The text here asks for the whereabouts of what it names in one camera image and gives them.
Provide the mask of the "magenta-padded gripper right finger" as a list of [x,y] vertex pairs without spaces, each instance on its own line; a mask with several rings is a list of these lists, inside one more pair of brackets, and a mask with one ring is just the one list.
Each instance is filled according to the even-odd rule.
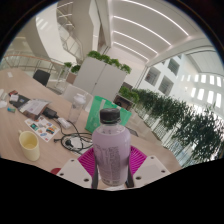
[[146,156],[136,147],[131,147],[126,186],[140,188],[161,179],[170,172],[155,155]]

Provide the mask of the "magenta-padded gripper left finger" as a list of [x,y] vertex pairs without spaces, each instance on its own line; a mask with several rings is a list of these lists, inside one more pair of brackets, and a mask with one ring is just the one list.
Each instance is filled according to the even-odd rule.
[[90,148],[78,159],[70,159],[60,169],[57,176],[81,187],[96,189],[98,187],[98,170],[94,150]]

